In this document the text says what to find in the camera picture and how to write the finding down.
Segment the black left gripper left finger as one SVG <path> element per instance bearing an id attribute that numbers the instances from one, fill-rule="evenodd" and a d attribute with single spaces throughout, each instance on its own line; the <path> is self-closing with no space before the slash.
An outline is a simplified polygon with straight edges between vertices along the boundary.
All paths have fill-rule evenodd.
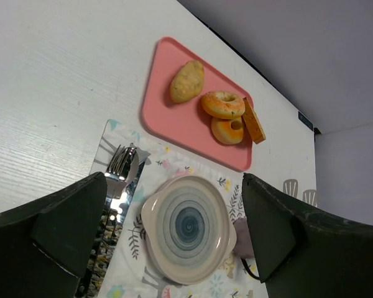
<path id="1" fill-rule="evenodd" d="M 97 172 L 0 213 L 0 297 L 73 297 L 85 275 L 107 183 Z"/>

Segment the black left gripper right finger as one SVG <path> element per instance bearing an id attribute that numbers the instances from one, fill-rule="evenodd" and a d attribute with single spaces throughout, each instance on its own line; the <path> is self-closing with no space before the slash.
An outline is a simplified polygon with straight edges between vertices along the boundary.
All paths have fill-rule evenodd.
<path id="1" fill-rule="evenodd" d="M 242 200 L 269 297 L 373 297 L 373 226 L 330 214 L 257 176 Z"/>

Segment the toast slice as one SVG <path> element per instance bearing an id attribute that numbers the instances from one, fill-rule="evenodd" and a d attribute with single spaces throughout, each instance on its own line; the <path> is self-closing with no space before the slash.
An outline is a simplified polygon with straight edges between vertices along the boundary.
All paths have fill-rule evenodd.
<path id="1" fill-rule="evenodd" d="M 245 105 L 245 112 L 242 115 L 242 119 L 247 127 L 247 130 L 251 136 L 252 141 L 255 144 L 259 144 L 266 140 L 264 130 L 260 124 L 258 116 L 246 97 L 243 98 Z"/>

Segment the oval speckled bread roll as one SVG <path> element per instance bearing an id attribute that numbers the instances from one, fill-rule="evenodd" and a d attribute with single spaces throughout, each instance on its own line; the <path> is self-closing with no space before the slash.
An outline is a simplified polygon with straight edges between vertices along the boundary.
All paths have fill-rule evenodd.
<path id="1" fill-rule="evenodd" d="M 170 84 L 170 98 L 174 103 L 187 102 L 203 90 L 205 71 L 198 60 L 188 61 L 175 75 Z"/>

